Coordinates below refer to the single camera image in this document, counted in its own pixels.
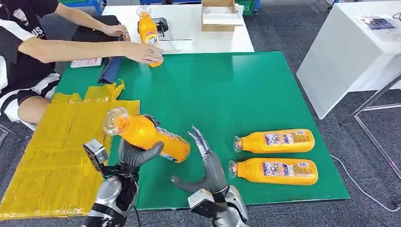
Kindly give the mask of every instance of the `yellow plastic bag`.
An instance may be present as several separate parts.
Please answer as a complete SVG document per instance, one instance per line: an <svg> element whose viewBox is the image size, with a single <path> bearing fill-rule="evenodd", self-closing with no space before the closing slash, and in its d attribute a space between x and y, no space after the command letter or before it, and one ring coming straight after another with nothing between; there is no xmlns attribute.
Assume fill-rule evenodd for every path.
<svg viewBox="0 0 401 227"><path fill-rule="evenodd" d="M139 114L139 101L116 98L124 83L55 94L29 142L0 206L0 219L67 217L89 213L103 181L82 144L95 138L110 151L103 131L107 112L124 106Z"/></svg>

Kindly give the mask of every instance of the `white table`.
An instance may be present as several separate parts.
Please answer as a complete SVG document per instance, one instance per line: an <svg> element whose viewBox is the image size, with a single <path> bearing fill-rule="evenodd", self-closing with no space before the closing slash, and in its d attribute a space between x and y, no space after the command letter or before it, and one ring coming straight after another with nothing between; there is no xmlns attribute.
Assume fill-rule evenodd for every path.
<svg viewBox="0 0 401 227"><path fill-rule="evenodd" d="M125 25L133 42L140 43L138 34L139 16L136 11L140 6L107 6L103 15L115 15ZM202 32L201 5L150 5L152 18L164 17L169 25L170 35L174 40L191 39L192 49L174 51L171 44L166 53L212 53L212 52L254 52L251 39L243 25L234 32ZM242 15L243 6L237 5L238 14Z"/></svg>
<svg viewBox="0 0 401 227"><path fill-rule="evenodd" d="M401 42L382 42L357 19L398 12L401 1L334 4L296 73L319 119L348 92L381 89L401 71Z"/></svg>

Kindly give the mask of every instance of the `plastic bottle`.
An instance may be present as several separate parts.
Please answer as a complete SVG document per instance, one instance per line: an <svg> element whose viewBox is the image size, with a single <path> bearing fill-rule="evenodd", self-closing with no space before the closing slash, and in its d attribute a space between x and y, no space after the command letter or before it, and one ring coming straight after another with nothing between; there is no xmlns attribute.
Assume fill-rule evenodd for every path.
<svg viewBox="0 0 401 227"><path fill-rule="evenodd" d="M307 152L314 147L314 137L308 129L254 132L246 137L234 137L234 151L256 154Z"/></svg>
<svg viewBox="0 0 401 227"><path fill-rule="evenodd" d="M140 40L143 44L150 44L158 46L159 34L157 31L156 23L152 21L150 14L152 10L148 6L141 6L137 9L139 16L138 32ZM163 63L163 60L149 64L150 67L157 67Z"/></svg>
<svg viewBox="0 0 401 227"><path fill-rule="evenodd" d="M124 107L117 107L107 114L104 130L109 135L120 135L128 143L149 149L156 142L164 142L160 156L176 163L183 162L190 152L190 145L180 136L157 127L147 115L130 116Z"/></svg>
<svg viewBox="0 0 401 227"><path fill-rule="evenodd" d="M318 174L313 161L291 158L251 158L244 162L228 162L231 178L242 177L256 183L311 185Z"/></svg>

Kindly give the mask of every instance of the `bottle cap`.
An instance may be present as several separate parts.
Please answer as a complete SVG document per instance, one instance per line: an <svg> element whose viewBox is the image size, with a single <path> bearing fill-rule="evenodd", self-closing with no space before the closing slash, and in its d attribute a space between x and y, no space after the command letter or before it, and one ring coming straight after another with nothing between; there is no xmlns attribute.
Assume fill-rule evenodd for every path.
<svg viewBox="0 0 401 227"><path fill-rule="evenodd" d="M152 13L152 10L150 9L149 6L141 6L137 9L137 14L138 16L147 16L149 17L150 14Z"/></svg>
<svg viewBox="0 0 401 227"><path fill-rule="evenodd" d="M130 124L130 115L124 107L117 107L107 113L103 124L104 131L109 135L118 135Z"/></svg>
<svg viewBox="0 0 401 227"><path fill-rule="evenodd" d="M236 153L243 151L244 145L240 137L234 136L233 147Z"/></svg>
<svg viewBox="0 0 401 227"><path fill-rule="evenodd" d="M237 168L237 163L233 160L228 161L228 176L230 178L235 178L237 177L238 173L238 168Z"/></svg>

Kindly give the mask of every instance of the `bottle neck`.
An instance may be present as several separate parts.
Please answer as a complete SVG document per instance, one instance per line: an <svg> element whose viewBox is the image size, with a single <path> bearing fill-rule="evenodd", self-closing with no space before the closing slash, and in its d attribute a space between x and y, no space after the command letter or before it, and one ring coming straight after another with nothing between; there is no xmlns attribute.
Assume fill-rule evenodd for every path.
<svg viewBox="0 0 401 227"><path fill-rule="evenodd" d="M245 178L246 165L245 162L237 162L237 177Z"/></svg>
<svg viewBox="0 0 401 227"><path fill-rule="evenodd" d="M150 17L150 14L148 13L141 13L139 18L144 21L152 20L152 17Z"/></svg>
<svg viewBox="0 0 401 227"><path fill-rule="evenodd" d="M250 144L250 143L248 142L247 137L242 137L241 138L241 143L242 143L242 150L249 151L248 144Z"/></svg>
<svg viewBox="0 0 401 227"><path fill-rule="evenodd" d="M127 132L127 130L130 127L131 124L131 117L125 118L125 117L119 117L114 120L114 124L117 126L119 130L119 134L123 135L124 133Z"/></svg>

